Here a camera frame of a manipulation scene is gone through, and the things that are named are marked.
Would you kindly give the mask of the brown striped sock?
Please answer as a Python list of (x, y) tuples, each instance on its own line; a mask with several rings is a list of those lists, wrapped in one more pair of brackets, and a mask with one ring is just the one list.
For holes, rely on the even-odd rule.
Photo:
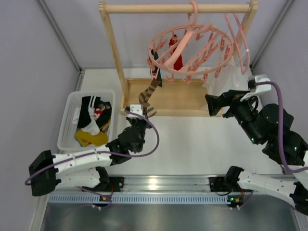
[(150, 105), (149, 99), (151, 98), (151, 96), (153, 95), (154, 91), (156, 90), (156, 88), (160, 83), (161, 82), (159, 80), (153, 78), (149, 87), (139, 94), (138, 99), (140, 104), (143, 106), (143, 112), (147, 118), (150, 118), (156, 115), (157, 113), (154, 107)]

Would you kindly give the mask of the white sock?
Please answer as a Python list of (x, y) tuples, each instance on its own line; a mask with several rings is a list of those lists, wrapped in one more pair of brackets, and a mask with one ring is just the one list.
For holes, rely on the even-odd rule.
[(91, 122), (86, 125), (84, 128), (81, 128), (83, 132), (87, 132), (92, 136), (96, 136), (100, 132), (100, 128), (96, 124), (96, 121), (94, 119), (91, 120)]

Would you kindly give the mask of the red sock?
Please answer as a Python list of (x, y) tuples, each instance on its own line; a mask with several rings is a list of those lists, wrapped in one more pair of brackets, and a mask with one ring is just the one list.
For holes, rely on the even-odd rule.
[[(178, 41), (177, 35), (173, 34), (169, 41), (169, 47), (172, 47), (177, 41)], [(183, 67), (183, 61), (182, 61), (182, 56), (180, 55), (173, 64), (173, 69), (178, 71), (182, 67)]]

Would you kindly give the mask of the black white-striped sock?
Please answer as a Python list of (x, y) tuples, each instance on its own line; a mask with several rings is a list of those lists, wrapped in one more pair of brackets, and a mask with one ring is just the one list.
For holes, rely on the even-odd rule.
[(91, 123), (92, 116), (89, 113), (90, 108), (98, 108), (100, 104), (100, 97), (97, 96), (84, 96), (81, 100), (81, 108), (78, 119), (78, 128), (85, 128)]

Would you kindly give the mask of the teal sock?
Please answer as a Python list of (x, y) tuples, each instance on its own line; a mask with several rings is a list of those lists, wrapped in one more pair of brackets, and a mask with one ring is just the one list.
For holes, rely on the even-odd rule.
[[(154, 57), (155, 60), (157, 60), (157, 59), (159, 58), (158, 53), (155, 52), (153, 49), (151, 49), (151, 54), (153, 55), (153, 57)], [(160, 82), (160, 83), (158, 84), (158, 86), (159, 86), (159, 87), (162, 87), (163, 84), (162, 84), (161, 72), (160, 72), (160, 70), (158, 70), (158, 67), (157, 67), (157, 66), (155, 66), (155, 69), (154, 69), (154, 71), (153, 71), (153, 74), (156, 75), (156, 79)]]

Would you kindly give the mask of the pink round clip hanger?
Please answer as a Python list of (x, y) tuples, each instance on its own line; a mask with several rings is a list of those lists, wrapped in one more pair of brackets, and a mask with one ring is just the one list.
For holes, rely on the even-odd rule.
[[(153, 74), (155, 66), (158, 70), (163, 70), (171, 74), (166, 76), (169, 82), (174, 82), (175, 75), (183, 75), (183, 81), (187, 84), (192, 82), (193, 76), (201, 76), (202, 82), (205, 83), (208, 73), (216, 72), (216, 76), (220, 73), (222, 67), (225, 67), (233, 54), (233, 41), (226, 32), (223, 32), (212, 26), (212, 23), (198, 24), (198, 5), (195, 1), (191, 1), (193, 12), (188, 13), (188, 24), (172, 27), (158, 34), (150, 42), (148, 47), (147, 63), (150, 68), (150, 76), (156, 78)], [(205, 45), (198, 51), (188, 62), (183, 62), (180, 70), (174, 70), (173, 64), (177, 58), (185, 51), (191, 41), (199, 41), (209, 33), (209, 37)], [(178, 41), (169, 47), (169, 41), (173, 34), (177, 35)], [(151, 49), (158, 53), (159, 58), (154, 59)], [(207, 62), (211, 56), (217, 52), (223, 52), (222, 60), (214, 67), (200, 71), (199, 68)]]

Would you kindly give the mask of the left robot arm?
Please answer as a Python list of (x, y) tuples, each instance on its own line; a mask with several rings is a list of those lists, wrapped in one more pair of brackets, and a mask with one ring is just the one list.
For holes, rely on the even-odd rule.
[(132, 159), (131, 154), (143, 150), (145, 133), (152, 128), (148, 121), (127, 118), (130, 126), (117, 139), (99, 148), (70, 154), (41, 152), (28, 167), (33, 196), (47, 195), (55, 190), (85, 188), (102, 191), (110, 183), (106, 167), (120, 165)]

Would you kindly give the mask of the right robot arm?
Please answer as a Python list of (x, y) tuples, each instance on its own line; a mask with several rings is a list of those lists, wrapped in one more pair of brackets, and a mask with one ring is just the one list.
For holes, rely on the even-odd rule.
[[(265, 105), (258, 110), (258, 97), (245, 98), (247, 91), (229, 90), (220, 96), (207, 94), (210, 116), (215, 116), (223, 107), (228, 110), (223, 118), (233, 117), (248, 136), (252, 144), (263, 145), (262, 153), (278, 165), (282, 165), (279, 152), (279, 106), (275, 103)], [(290, 130), (294, 118), (283, 111), (282, 147), (287, 165), (304, 167), (308, 161), (304, 158), (308, 153), (308, 144), (302, 137)], [(277, 180), (252, 173), (242, 167), (231, 166), (224, 176), (222, 185), (214, 185), (211, 189), (231, 192), (262, 192), (266, 195), (285, 201), (298, 212), (308, 213), (308, 183), (294, 174), (294, 181)]]

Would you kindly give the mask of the pink clothes hanger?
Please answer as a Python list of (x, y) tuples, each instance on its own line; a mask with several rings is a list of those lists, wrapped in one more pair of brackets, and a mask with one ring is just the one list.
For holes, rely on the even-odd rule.
[(238, 15), (236, 13), (231, 13), (238, 27), (237, 35), (235, 35), (229, 15), (229, 13), (224, 14), (228, 30), (233, 39), (233, 60), (235, 65), (240, 67), (242, 75), (244, 75), (249, 69), (249, 62), (251, 59), (250, 50), (244, 33), (243, 24), (240, 22)]

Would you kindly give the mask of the dark patterned socks pile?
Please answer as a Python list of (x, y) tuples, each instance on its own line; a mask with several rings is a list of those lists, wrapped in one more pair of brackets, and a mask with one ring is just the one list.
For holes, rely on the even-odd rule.
[(112, 106), (110, 102), (99, 102), (99, 107), (94, 111), (94, 120), (100, 131), (106, 130), (106, 126), (110, 124), (112, 114)]

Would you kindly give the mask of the white sheer garment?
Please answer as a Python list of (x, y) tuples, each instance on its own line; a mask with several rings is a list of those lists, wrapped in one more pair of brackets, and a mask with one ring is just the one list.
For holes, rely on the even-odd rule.
[(231, 56), (227, 65), (222, 67), (218, 76), (216, 72), (208, 73), (205, 83), (202, 85), (210, 95), (220, 96), (229, 90), (240, 90), (240, 81), (237, 67)]

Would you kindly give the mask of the wooden clothes rack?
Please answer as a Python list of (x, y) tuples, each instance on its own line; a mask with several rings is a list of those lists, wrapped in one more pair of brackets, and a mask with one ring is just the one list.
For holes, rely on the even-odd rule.
[[(247, 4), (197, 4), (198, 14), (200, 13), (243, 13), (243, 20), (240, 21), (244, 27), (245, 36), (254, 20), (257, 13), (259, 2), (252, 0)], [(121, 113), (125, 113), (125, 107), (130, 104), (140, 104), (139, 94), (146, 90), (152, 77), (146, 78), (126, 78), (124, 75), (120, 54), (116, 44), (116, 38), (113, 31), (110, 15), (122, 13), (192, 13), (193, 7), (188, 4), (107, 4), (105, 2), (99, 3), (99, 11), (103, 21), (106, 34), (109, 39), (110, 47), (113, 53), (115, 68), (120, 80), (123, 91), (123, 103)], [(206, 33), (199, 41), (191, 41), (189, 46), (182, 53), (182, 61), (188, 62), (200, 49), (205, 45), (209, 33)], [(215, 52), (211, 58), (205, 62), (199, 70), (210, 69), (222, 60), (223, 52)], [(162, 87), (157, 87), (153, 95), (149, 99), (149, 103), (157, 111), (156, 116), (193, 116), (203, 117), (209, 116), (207, 103), (205, 101), (205, 88), (202, 87), (202, 77), (193, 76), (192, 82), (187, 84), (183, 81), (185, 76), (175, 75), (174, 82), (169, 82), (166, 76), (170, 77), (169, 72), (163, 70), (161, 72)]]

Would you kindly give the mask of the yellow sock in basket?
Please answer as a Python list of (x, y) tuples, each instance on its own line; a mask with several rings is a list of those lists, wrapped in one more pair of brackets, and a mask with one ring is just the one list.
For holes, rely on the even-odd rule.
[(108, 143), (108, 136), (101, 131), (97, 135), (91, 135), (88, 132), (79, 130), (75, 133), (74, 137), (81, 147), (87, 147), (91, 144), (95, 146), (102, 146)]

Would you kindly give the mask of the white plastic basket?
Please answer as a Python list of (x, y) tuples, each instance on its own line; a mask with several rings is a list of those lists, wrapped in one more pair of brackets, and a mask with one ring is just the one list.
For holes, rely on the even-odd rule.
[(63, 118), (60, 125), (57, 147), (61, 151), (66, 152), (78, 152), (88, 149), (92, 149), (95, 146), (89, 145), (82, 147), (79, 142), (75, 139), (75, 133), (77, 131), (77, 125), (73, 123), (74, 114), (77, 108), (82, 105), (82, 98), (85, 96), (97, 96), (104, 102), (109, 102), (112, 107), (111, 113), (111, 124), (106, 132), (108, 140), (111, 141), (113, 138), (114, 120), (115, 120), (115, 105), (116, 96), (113, 90), (96, 90), (96, 91), (74, 91), (69, 94)]

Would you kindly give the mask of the aluminium mounting rail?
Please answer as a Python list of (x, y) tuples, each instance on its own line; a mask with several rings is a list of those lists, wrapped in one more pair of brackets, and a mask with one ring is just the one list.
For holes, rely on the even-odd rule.
[(102, 192), (91, 189), (58, 190), (47, 195), (52, 204), (110, 205), (226, 205), (242, 208), (252, 195), (261, 194), (292, 206), (300, 189), (294, 179), (244, 174), (227, 184), (223, 176), (210, 177), (112, 177)]

